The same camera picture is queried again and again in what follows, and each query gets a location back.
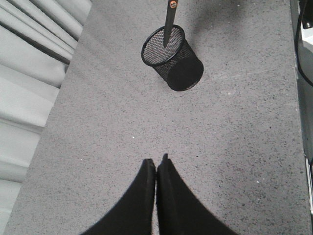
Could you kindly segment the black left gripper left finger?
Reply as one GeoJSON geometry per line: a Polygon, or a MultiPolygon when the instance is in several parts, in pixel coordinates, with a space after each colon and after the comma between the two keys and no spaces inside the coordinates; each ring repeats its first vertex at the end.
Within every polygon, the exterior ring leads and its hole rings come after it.
{"type": "Polygon", "coordinates": [[[135,179],[113,206],[86,235],[150,235],[154,209],[156,167],[144,159],[135,179]]]}

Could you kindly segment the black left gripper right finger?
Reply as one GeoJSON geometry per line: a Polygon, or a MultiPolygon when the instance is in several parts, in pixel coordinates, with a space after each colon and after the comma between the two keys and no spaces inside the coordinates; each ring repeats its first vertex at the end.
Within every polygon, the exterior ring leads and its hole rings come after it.
{"type": "Polygon", "coordinates": [[[188,188],[164,154],[157,168],[156,205],[161,235],[234,235],[188,188]]]}

